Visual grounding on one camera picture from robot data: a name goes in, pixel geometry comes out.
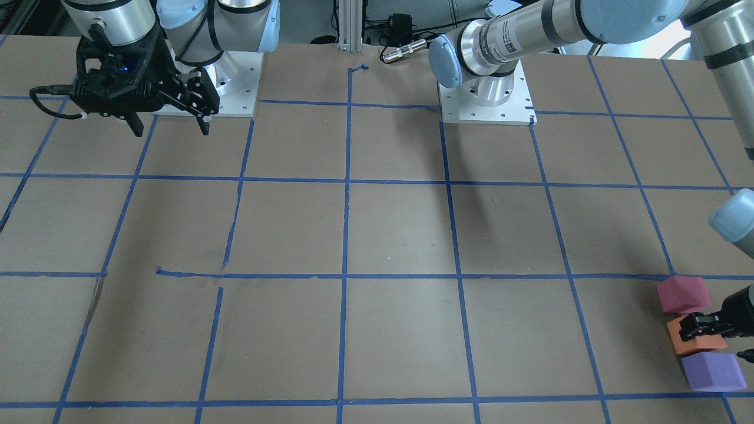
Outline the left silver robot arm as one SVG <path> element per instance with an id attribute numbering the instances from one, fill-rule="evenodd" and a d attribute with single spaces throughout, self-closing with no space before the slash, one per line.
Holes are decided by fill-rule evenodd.
<path id="1" fill-rule="evenodd" d="M 659 59 L 548 56 L 591 41 L 624 45 L 681 21 L 705 49 L 684 74 Z M 751 1 L 539 1 L 475 19 L 430 44 L 449 135 L 458 124 L 531 137 L 537 181 L 452 175 L 458 186 L 538 186 L 562 239 L 562 274 L 663 281 L 752 280 L 752 225 L 728 246 L 700 229 L 701 201 L 735 203 L 716 143 L 744 140 L 752 156 Z"/>

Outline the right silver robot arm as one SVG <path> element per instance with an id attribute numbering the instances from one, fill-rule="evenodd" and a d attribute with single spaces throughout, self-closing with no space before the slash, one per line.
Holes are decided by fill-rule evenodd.
<path id="1" fill-rule="evenodd" d="M 253 117 L 264 54 L 277 48 L 278 1 L 65 1 L 81 30 L 65 94 L 82 115 L 114 117 L 135 136 L 141 112 Z"/>

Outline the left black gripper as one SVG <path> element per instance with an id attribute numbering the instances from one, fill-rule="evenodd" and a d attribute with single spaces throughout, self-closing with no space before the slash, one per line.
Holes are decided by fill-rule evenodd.
<path id="1" fill-rule="evenodd" d="M 682 317 L 679 336 L 689 342 L 698 336 L 722 335 L 724 337 L 753 336 L 752 288 L 749 285 L 724 299 L 721 309 L 705 316 L 691 313 Z M 746 362 L 754 362 L 754 349 L 738 352 L 738 357 Z"/>

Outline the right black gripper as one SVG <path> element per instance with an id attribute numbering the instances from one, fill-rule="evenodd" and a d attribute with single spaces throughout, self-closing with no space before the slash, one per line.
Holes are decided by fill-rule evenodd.
<path id="1" fill-rule="evenodd" d="M 204 67 L 180 73 L 172 59 L 140 60 L 127 67 L 127 81 L 135 83 L 135 89 L 127 93 L 125 122 L 135 137 L 144 134 L 138 113 L 158 112 L 165 105 L 193 115 L 202 135 L 209 136 L 211 115 L 218 113 L 220 97 Z"/>

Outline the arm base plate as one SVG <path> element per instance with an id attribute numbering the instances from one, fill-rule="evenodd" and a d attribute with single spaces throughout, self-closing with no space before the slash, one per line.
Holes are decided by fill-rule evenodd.
<path id="1" fill-rule="evenodd" d="M 524 126 L 538 123 L 520 61 L 510 75 L 473 78 L 458 88 L 438 84 L 437 91 L 444 123 Z"/>
<path id="2" fill-rule="evenodd" d="M 264 53 L 229 51 L 205 69 L 219 94 L 217 117 L 253 117 Z"/>

